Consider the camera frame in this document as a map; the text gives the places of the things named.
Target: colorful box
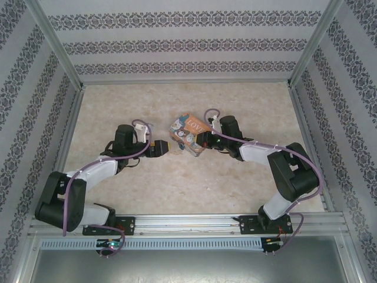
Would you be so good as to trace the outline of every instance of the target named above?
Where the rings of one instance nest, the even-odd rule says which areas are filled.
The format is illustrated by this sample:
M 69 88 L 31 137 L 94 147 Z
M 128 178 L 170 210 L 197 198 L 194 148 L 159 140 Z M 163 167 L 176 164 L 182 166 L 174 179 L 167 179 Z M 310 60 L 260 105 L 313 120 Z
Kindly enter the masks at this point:
M 210 130 L 210 127 L 197 117 L 184 113 L 170 126 L 170 137 L 179 144 L 182 150 L 186 149 L 197 157 L 205 148 L 195 143 L 196 136 Z

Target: black mount bracket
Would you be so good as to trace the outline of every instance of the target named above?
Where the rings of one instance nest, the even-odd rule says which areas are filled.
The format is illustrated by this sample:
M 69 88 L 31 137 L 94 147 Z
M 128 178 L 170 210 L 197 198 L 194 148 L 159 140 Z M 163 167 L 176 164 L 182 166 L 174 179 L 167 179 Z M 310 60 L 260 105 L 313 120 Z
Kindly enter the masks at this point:
M 271 224 L 263 229 L 258 221 L 257 215 L 241 215 L 238 220 L 240 222 L 240 231 L 242 235 L 266 235 L 266 234 L 279 234 L 279 227 L 287 234 L 293 233 L 292 223 L 288 215 L 271 221 Z
M 115 228 L 121 229 L 125 236 L 133 236 L 135 231 L 135 217 L 116 217 Z M 84 236 L 120 236 L 120 233 L 110 229 L 84 227 L 82 229 Z

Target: table surface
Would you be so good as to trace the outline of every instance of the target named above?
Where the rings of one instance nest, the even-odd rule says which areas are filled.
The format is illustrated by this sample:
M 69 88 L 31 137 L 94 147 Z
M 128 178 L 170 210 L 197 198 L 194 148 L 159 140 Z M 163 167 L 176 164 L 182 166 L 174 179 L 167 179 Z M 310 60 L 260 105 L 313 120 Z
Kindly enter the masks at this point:
M 183 113 L 203 119 L 208 108 L 234 115 L 244 137 L 270 144 L 299 142 L 302 135 L 286 83 L 129 84 L 86 88 L 65 171 L 93 161 L 114 140 L 120 124 L 142 119 L 154 125 L 153 139 L 171 143 L 159 158 L 142 158 L 87 192 L 87 203 L 117 213 L 255 213 L 276 192 L 270 168 L 240 162 L 215 150 L 199 157 L 169 138 L 169 127 Z M 320 197 L 301 203 L 301 212 L 320 212 Z

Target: marble floor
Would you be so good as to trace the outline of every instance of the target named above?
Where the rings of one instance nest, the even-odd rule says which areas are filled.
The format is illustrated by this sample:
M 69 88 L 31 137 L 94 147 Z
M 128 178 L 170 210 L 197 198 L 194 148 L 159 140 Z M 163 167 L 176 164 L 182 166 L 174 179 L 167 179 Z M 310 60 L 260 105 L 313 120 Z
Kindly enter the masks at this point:
M 154 125 L 153 139 L 171 142 L 159 158 L 143 158 L 87 193 L 117 213 L 251 213 L 266 203 L 276 187 L 269 167 L 240 162 L 215 150 L 199 157 L 182 151 L 168 134 L 183 113 L 203 119 L 208 108 L 236 116 L 244 137 L 260 142 L 303 144 L 285 83 L 129 84 L 86 88 L 65 171 L 93 161 L 119 124 L 139 118 Z M 320 212 L 319 196 L 295 208 Z

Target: wall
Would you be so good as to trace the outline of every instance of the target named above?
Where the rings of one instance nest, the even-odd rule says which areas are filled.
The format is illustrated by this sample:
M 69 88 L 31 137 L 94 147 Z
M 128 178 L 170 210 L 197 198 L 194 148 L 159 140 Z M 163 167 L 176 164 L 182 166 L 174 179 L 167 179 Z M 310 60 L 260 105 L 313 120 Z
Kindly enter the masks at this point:
M 0 282 L 5 282 L 57 161 L 76 92 L 24 2 L 0 0 L 0 10 Z
M 329 0 L 40 0 L 84 83 L 288 79 Z
M 346 0 L 296 86 L 333 204 L 377 281 L 377 1 Z

